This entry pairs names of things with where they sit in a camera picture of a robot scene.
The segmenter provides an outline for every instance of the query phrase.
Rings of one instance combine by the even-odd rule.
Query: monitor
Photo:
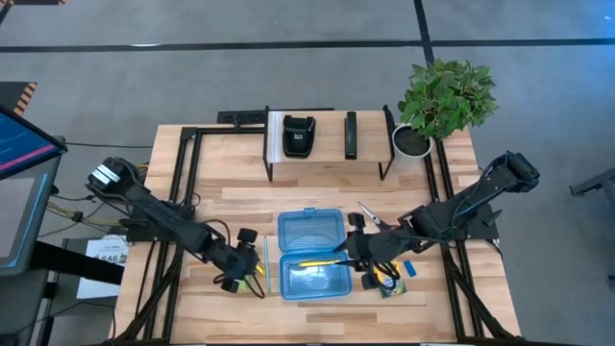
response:
[[[0,180],[66,152],[66,146],[0,106]]]

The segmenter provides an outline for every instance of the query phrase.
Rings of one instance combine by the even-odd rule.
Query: container lid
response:
[[[337,209],[305,208],[278,217],[278,245],[286,253],[330,251],[344,236],[344,219]]]
[[[347,295],[353,290],[346,265],[300,267],[305,261],[347,260],[346,253],[290,253],[280,259],[280,293],[286,300],[327,298]]]

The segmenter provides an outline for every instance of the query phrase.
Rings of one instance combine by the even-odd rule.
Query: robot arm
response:
[[[504,192],[532,190],[539,177],[523,155],[507,152],[489,163],[480,179],[454,198],[412,210],[398,218],[400,226],[388,231],[366,235],[362,215],[349,214],[351,225],[357,229],[349,232],[346,241],[335,250],[348,249],[354,269],[367,272],[362,278],[364,288],[376,288],[380,284],[373,275],[374,266],[386,265],[406,251],[421,253],[436,243],[465,239],[473,228],[489,228],[484,220],[475,222],[485,212],[487,218],[494,218],[488,203]],[[398,279],[399,273],[389,276]]]
[[[254,249],[257,232],[242,229],[234,248],[226,238],[207,224],[198,224],[179,215],[169,205],[152,196],[136,179],[136,167],[119,158],[107,158],[88,177],[86,187],[103,200],[123,200],[147,215],[149,222],[168,230],[178,243],[202,262],[211,261],[224,273],[222,288],[236,292],[235,280],[254,275],[258,254]]]

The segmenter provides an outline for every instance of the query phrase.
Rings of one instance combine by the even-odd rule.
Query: gray floor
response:
[[[424,3],[432,39],[615,37],[615,5],[608,0]],[[418,39],[416,23],[409,0],[71,0],[63,7],[14,7],[0,27],[0,45]],[[615,293],[606,275],[615,274],[615,218],[601,192],[573,198],[568,185],[615,167],[615,47],[434,53],[492,66],[501,108],[472,131],[480,164],[513,150],[542,173],[530,195],[494,203],[504,209],[498,222],[504,265],[523,335],[612,344]],[[0,69],[0,80],[38,82],[26,116],[50,133],[148,144],[159,124],[214,122],[222,110],[394,105],[412,63],[424,63],[421,48],[0,54],[0,64],[9,66]],[[141,162],[149,154],[71,148],[57,185],[65,194],[86,194],[87,173],[106,156]],[[110,210],[102,215],[114,217]],[[64,224],[51,215],[42,232]],[[49,241],[91,235],[74,228]],[[101,313],[80,322],[84,330],[105,331],[110,321]],[[91,332],[68,337],[62,327],[68,323],[59,324],[52,344],[100,341]]]

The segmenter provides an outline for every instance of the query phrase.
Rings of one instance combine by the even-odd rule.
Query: wooden table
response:
[[[146,185],[161,199],[169,194],[180,130],[181,126],[163,125],[156,136]],[[475,182],[480,174],[472,142],[467,132],[456,132],[445,141],[445,146],[453,183],[459,191]],[[183,172],[187,171],[188,161],[185,160]],[[440,195],[444,196],[438,164],[435,167]],[[257,248],[261,259],[262,236],[267,235],[273,293],[260,300],[252,293],[224,292],[211,282],[219,271],[186,254],[171,341],[455,341],[438,247],[421,255],[408,252],[398,257],[398,260],[411,260],[417,271],[414,278],[406,272],[402,274],[408,293],[401,296],[383,299],[377,290],[364,291],[358,273],[353,273],[354,292],[346,297],[286,302],[280,296],[281,253],[276,220],[281,212],[316,207],[340,208],[346,214],[360,212],[357,205],[360,201],[384,221],[393,223],[402,213],[430,202],[424,164],[406,171],[399,171],[393,165],[385,181],[380,180],[377,169],[375,165],[361,162],[301,165],[281,162],[277,165],[276,180],[269,183],[262,169],[262,135],[205,136],[195,184],[195,192],[202,197],[197,219],[226,220],[233,239],[240,227],[259,231]],[[375,232],[376,228],[368,224],[366,231]],[[134,317],[149,247],[140,243],[130,251],[115,311],[118,331],[123,331]],[[518,334],[500,256],[485,241],[468,241],[467,247],[478,295],[505,328]],[[173,251],[168,254],[167,263]],[[152,256],[144,297],[149,295],[156,257]],[[261,279],[261,283],[264,286],[265,280]],[[467,302],[460,290],[458,294],[466,332],[472,335]],[[161,333],[165,306],[163,297],[154,336]]]

